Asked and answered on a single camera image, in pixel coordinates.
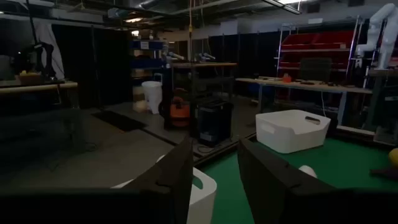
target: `white wall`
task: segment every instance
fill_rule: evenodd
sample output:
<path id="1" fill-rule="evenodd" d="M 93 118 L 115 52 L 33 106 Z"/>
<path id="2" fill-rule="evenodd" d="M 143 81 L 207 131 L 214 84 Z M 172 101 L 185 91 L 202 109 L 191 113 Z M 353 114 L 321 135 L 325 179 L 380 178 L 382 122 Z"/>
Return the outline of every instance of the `white wall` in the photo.
<path id="1" fill-rule="evenodd" d="M 363 18 L 370 18 L 383 5 L 395 3 L 398 0 L 366 0 L 365 5 L 348 7 L 347 0 L 340 3 L 327 1 L 321 3 L 319 13 L 295 15 L 285 10 L 268 11 L 261 15 L 246 16 L 232 21 L 222 22 L 219 26 L 207 26 L 201 29 L 194 29 L 192 39 L 203 39 L 208 36 L 230 35 L 240 33 L 272 32 L 280 29 L 283 23 L 305 24 L 309 19 L 323 18 L 323 21 L 338 21 L 360 15 Z M 188 30 L 160 33 L 159 37 L 169 41 L 188 40 Z"/>

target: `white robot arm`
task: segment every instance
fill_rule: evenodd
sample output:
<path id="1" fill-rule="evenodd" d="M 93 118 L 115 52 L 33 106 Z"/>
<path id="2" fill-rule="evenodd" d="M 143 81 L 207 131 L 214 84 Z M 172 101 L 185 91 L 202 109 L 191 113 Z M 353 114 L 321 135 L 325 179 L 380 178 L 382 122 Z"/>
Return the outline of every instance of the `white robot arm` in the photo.
<path id="1" fill-rule="evenodd" d="M 356 48 L 357 55 L 360 57 L 363 57 L 365 52 L 373 51 L 376 48 L 384 19 L 387 19 L 387 26 L 384 29 L 377 69 L 388 67 L 398 35 L 398 8 L 393 3 L 386 4 L 372 16 L 369 23 L 368 42 L 358 45 Z"/>

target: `white ball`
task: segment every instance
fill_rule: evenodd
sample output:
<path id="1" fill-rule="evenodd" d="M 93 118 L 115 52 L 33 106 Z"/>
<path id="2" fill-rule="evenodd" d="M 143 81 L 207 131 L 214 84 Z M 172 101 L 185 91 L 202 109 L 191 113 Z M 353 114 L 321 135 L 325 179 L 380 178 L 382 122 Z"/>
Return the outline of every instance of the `white ball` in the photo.
<path id="1" fill-rule="evenodd" d="M 317 174 L 315 173 L 315 171 L 309 166 L 304 165 L 304 166 L 302 166 L 302 167 L 300 167 L 298 169 L 303 171 L 304 173 L 306 173 L 308 175 L 311 175 L 311 176 L 313 176 L 315 178 L 318 178 Z"/>

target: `black curtain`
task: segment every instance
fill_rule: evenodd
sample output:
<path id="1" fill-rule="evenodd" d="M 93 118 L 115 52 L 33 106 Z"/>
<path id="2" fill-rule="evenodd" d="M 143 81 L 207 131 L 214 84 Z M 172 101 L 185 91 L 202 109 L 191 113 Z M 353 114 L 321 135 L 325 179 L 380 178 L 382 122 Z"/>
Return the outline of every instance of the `black curtain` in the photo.
<path id="1" fill-rule="evenodd" d="M 79 84 L 80 108 L 132 100 L 127 32 L 94 29 L 95 63 L 91 28 L 52 25 L 52 29 L 65 78 Z"/>

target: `yellow object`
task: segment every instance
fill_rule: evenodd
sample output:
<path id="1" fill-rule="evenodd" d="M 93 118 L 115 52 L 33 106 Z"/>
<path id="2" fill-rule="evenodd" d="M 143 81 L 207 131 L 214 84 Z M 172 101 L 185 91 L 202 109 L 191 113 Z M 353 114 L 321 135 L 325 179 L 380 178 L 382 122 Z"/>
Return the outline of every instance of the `yellow object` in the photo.
<path id="1" fill-rule="evenodd" d="M 393 149 L 388 154 L 388 157 L 390 158 L 392 165 L 398 167 L 398 148 Z"/>

